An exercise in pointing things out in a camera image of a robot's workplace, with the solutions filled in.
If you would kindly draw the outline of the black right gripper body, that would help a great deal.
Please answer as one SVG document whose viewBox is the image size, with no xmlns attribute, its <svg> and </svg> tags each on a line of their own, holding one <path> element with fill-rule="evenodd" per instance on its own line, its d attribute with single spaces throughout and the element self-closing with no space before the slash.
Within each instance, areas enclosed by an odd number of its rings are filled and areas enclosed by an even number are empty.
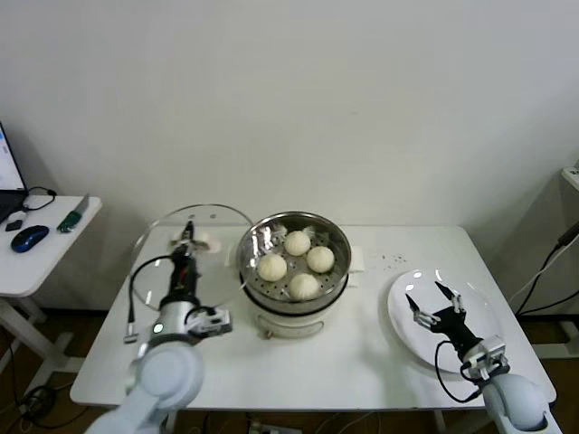
<svg viewBox="0 0 579 434">
<path fill-rule="evenodd" d="M 474 335 L 465 324 L 466 312 L 457 313 L 453 307 L 446 307 L 434 314 L 438 321 L 430 326 L 435 334 L 443 334 L 449 338 L 456 352 L 468 352 L 482 341 Z"/>
</svg>

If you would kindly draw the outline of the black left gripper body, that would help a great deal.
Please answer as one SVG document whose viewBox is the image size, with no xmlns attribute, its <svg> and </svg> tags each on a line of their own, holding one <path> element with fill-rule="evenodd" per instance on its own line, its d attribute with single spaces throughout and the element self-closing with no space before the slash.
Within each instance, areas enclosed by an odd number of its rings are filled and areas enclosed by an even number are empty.
<svg viewBox="0 0 579 434">
<path fill-rule="evenodd" d="M 185 254 L 172 254 L 170 259 L 174 268 L 170 275 L 167 294 L 161 299 L 161 302 L 185 301 L 199 303 L 196 292 L 200 274 L 195 257 Z"/>
</svg>

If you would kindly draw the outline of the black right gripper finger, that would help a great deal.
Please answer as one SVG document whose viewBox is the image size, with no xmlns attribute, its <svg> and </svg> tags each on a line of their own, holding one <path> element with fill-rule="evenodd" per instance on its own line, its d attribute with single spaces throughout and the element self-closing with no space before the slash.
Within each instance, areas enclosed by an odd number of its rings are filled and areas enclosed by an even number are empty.
<svg viewBox="0 0 579 434">
<path fill-rule="evenodd" d="M 417 303 L 408 295 L 405 295 L 409 307 L 413 313 L 413 321 L 422 327 L 432 327 L 439 324 L 439 318 L 433 314 L 422 311 Z"/>
<path fill-rule="evenodd" d="M 436 281 L 435 285 L 441 293 L 451 302 L 449 307 L 445 307 L 435 313 L 436 316 L 455 314 L 458 316 L 465 316 L 466 309 L 462 303 L 462 295 L 452 289 L 446 287 L 441 282 Z"/>
</svg>

